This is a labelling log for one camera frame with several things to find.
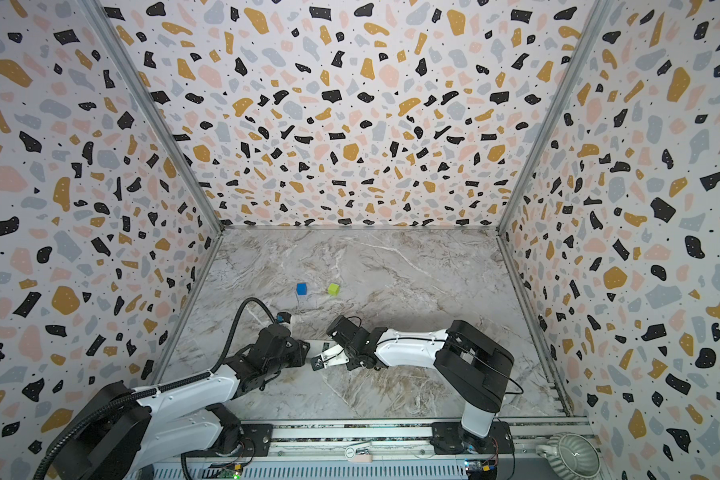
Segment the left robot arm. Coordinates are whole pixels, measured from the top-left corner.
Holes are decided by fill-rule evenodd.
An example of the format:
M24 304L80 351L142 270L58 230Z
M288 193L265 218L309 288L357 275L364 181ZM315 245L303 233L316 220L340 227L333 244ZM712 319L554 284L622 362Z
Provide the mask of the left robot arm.
M62 479L123 479L192 451L231 451L240 421L226 402L262 390L283 370L306 364L310 345L285 324L261 329L256 341L212 368L179 380L99 390L51 442L34 473Z

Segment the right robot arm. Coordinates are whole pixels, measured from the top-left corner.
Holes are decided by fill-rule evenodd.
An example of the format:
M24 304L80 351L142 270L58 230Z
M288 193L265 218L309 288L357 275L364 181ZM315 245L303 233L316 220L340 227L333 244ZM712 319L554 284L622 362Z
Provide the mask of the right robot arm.
M449 328L431 332L382 327L367 331L339 316L327 334L336 345L310 361L315 371L340 365L349 371L398 366L434 369L462 397L460 423L432 427L431 444L438 454L485 454L498 448L499 442L490 433L512 382L514 357L476 327L455 320Z

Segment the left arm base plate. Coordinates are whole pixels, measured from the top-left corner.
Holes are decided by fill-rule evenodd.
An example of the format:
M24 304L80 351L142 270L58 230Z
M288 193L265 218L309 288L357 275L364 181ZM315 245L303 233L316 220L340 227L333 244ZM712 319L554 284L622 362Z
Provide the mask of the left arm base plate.
M249 459L266 457L273 436L272 424L247 423L237 427L225 427L219 438L204 450L194 450L187 457L213 459Z

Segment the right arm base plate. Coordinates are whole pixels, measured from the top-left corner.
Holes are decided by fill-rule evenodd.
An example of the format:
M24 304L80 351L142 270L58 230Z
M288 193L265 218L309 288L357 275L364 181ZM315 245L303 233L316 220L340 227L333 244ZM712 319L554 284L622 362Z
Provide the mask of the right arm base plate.
M509 424L503 421L494 421L486 437L467 432L459 422L434 422L431 429L430 444L438 455L511 454L515 450Z

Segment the white red remote control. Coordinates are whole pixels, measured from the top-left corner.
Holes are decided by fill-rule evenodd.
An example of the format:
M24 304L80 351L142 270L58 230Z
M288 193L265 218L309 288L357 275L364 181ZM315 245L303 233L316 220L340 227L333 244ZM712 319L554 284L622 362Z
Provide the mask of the white red remote control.
M324 351L329 350L336 345L336 342L332 340L307 340L307 343L309 344L309 350L307 353L308 359L318 357Z

